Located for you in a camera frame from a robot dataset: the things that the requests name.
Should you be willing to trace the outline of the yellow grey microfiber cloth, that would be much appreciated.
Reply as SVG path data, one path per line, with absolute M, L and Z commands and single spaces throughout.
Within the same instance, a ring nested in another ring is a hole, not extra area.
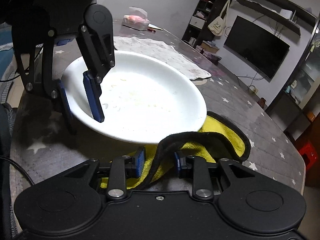
M 164 178 L 177 173 L 174 153 L 203 157 L 215 164 L 227 158 L 240 163 L 246 161 L 251 151 L 248 137 L 224 116 L 207 112 L 203 126 L 197 132 L 182 132 L 167 136 L 157 145 L 144 146 L 145 163 L 140 178 L 127 178 L 126 187 L 144 190 Z M 101 165 L 101 188 L 107 189 L 111 163 Z

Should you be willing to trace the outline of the white ceramic bowl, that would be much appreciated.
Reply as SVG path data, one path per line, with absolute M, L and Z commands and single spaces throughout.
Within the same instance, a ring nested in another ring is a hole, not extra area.
M 73 115 L 107 137 L 137 144 L 157 144 L 165 137 L 197 132 L 207 116 L 205 100 L 182 73 L 152 57 L 116 51 L 116 65 L 101 83 L 105 120 L 93 119 L 87 100 L 83 58 L 64 71 L 62 83 Z

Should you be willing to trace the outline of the white patterned towel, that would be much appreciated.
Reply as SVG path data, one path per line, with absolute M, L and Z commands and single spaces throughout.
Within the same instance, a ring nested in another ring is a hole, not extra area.
M 178 53 L 173 46 L 167 45 L 163 41 L 115 36 L 114 46 L 118 50 L 140 53 L 158 59 L 184 74 L 189 80 L 208 79 L 212 76 Z

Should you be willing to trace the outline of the tissue pack in plastic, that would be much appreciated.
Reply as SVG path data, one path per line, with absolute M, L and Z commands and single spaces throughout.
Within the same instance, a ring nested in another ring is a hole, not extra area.
M 147 31 L 149 23 L 148 13 L 144 9 L 129 7 L 129 13 L 124 15 L 121 25 L 138 31 Z

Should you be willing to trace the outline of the white paper sheet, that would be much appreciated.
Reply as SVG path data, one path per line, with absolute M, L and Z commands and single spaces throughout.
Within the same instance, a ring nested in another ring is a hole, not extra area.
M 162 30 L 162 28 L 160 28 L 160 27 L 158 27 L 156 25 L 153 25 L 151 23 L 149 23 L 148 27 L 151 28 L 151 29 L 155 29 L 155 30 Z

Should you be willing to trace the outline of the stack of boxes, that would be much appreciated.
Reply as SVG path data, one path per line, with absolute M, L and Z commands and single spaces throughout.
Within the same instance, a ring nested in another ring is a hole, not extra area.
M 217 55 L 219 48 L 212 42 L 203 41 L 201 45 L 196 46 L 196 50 L 216 66 L 221 60 L 221 57 Z

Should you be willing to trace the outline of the glass door cabinet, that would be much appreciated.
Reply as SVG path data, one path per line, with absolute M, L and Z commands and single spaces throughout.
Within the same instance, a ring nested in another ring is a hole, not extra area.
M 266 113 L 292 142 L 319 115 L 319 19 L 295 69 Z

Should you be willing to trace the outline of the red plastic stool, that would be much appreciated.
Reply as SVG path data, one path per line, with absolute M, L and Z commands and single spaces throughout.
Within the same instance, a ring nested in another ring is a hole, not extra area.
M 312 142 L 309 140 L 299 142 L 297 149 L 304 160 L 306 170 L 312 169 L 318 161 L 318 153 Z

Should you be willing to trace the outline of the canvas tote bag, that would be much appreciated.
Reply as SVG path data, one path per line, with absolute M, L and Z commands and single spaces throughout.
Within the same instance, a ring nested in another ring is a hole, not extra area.
M 226 26 L 227 21 L 227 15 L 228 15 L 228 9 L 230 6 L 231 0 L 227 0 L 225 5 L 223 6 L 223 9 L 221 10 L 219 16 L 217 16 L 209 25 L 208 29 L 211 31 L 211 33 L 215 36 L 221 36 L 223 33 L 223 30 Z

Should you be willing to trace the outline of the black flat television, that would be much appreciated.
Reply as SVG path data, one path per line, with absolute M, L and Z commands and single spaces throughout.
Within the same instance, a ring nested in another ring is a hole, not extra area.
M 276 35 L 237 16 L 223 44 L 224 63 L 232 67 L 249 65 L 270 82 L 287 56 L 290 45 Z

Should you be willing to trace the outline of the black wall bookshelf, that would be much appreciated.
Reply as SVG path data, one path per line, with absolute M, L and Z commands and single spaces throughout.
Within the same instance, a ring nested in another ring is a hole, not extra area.
M 231 1 L 199 0 L 183 34 L 182 41 L 196 48 L 203 41 L 213 41 L 219 38 L 223 32 L 215 35 L 209 25 L 219 16 L 224 20 L 227 19 L 228 8 L 225 5 Z

